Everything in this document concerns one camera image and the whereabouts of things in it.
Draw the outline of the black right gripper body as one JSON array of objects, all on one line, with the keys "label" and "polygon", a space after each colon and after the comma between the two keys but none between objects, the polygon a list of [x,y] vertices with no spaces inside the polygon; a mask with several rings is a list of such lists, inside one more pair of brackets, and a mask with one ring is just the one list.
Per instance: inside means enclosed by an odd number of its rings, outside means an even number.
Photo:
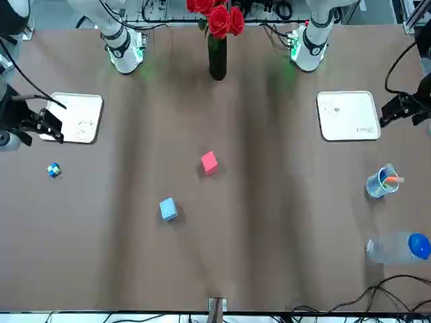
[{"label": "black right gripper body", "polygon": [[40,133],[43,115],[29,109],[25,100],[5,96],[1,101],[1,132],[15,135],[26,146],[32,145],[28,132]]}]

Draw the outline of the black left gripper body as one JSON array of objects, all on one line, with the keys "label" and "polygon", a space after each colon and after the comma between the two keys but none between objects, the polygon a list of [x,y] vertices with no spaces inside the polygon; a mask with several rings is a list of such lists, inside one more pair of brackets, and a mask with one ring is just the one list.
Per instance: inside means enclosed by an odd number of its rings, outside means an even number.
[{"label": "black left gripper body", "polygon": [[411,118],[413,126],[430,120],[430,100],[418,98],[416,94],[402,94],[401,106],[403,118]]}]

